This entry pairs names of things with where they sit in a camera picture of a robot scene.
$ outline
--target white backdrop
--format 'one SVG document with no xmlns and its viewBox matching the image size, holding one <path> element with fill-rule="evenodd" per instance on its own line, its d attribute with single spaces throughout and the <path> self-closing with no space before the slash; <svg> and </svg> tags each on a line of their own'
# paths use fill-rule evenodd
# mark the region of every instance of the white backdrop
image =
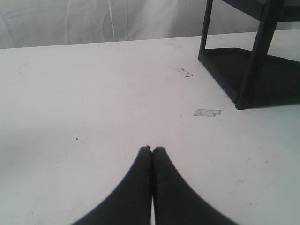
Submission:
<svg viewBox="0 0 300 225">
<path fill-rule="evenodd" d="M 0 0 L 0 48 L 200 35 L 206 0 Z M 210 34 L 258 22 L 215 0 Z M 280 28 L 299 28 L 299 23 Z"/>
</svg>

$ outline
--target shelf bottom tier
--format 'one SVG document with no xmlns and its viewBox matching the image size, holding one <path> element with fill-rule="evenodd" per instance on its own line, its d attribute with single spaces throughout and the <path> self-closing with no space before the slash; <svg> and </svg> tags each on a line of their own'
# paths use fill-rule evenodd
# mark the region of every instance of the shelf bottom tier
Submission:
<svg viewBox="0 0 300 225">
<path fill-rule="evenodd" d="M 207 49 L 199 60 L 236 103 L 250 54 L 239 48 Z M 300 103 L 300 62 L 268 55 L 254 89 L 250 107 Z"/>
</svg>

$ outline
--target table surface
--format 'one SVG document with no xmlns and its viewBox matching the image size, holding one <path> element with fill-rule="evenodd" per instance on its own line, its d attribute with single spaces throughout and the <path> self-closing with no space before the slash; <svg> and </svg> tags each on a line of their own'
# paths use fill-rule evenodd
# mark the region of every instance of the table surface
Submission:
<svg viewBox="0 0 300 225">
<path fill-rule="evenodd" d="M 251 49 L 254 38 L 214 35 L 207 47 Z M 300 60 L 299 39 L 276 31 L 269 53 Z M 299 224 L 300 105 L 237 111 L 197 60 L 199 43 L 0 50 L 0 224 L 76 221 L 146 144 L 166 147 L 187 183 L 234 221 Z"/>
</svg>

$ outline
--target black object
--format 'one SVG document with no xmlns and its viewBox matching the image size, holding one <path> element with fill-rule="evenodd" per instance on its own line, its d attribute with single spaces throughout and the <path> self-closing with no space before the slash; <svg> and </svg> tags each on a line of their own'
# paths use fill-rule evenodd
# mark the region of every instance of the black object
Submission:
<svg viewBox="0 0 300 225">
<path fill-rule="evenodd" d="M 150 225 L 152 153 L 142 147 L 116 189 L 74 225 Z"/>
<path fill-rule="evenodd" d="M 153 151 L 154 212 L 157 225 L 236 225 L 195 193 L 164 148 Z"/>
<path fill-rule="evenodd" d="M 279 21 L 300 21 L 299 0 L 223 0 L 260 21 L 252 51 L 205 49 L 213 0 L 207 0 L 199 61 L 237 109 L 300 103 L 300 62 L 267 55 Z"/>
</svg>

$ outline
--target shelf leg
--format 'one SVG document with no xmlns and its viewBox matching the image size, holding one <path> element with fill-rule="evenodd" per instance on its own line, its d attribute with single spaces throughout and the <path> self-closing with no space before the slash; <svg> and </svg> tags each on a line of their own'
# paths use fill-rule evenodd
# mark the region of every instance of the shelf leg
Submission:
<svg viewBox="0 0 300 225">
<path fill-rule="evenodd" d="M 240 94 L 235 105 L 238 110 L 248 109 L 251 106 L 255 83 L 260 76 L 260 71 L 268 53 L 277 22 L 280 19 L 284 2 L 285 0 L 268 0 L 265 4 L 248 69 L 243 78 Z"/>
<path fill-rule="evenodd" d="M 208 27 L 210 26 L 210 15 L 211 15 L 211 9 L 212 9 L 212 2 L 213 2 L 213 0 L 206 1 L 206 10 L 205 10 L 205 16 L 204 16 L 204 21 L 203 21 L 203 30 L 202 30 L 198 60 L 200 60 L 201 54 L 204 52 L 205 46 L 206 46 Z"/>
</svg>

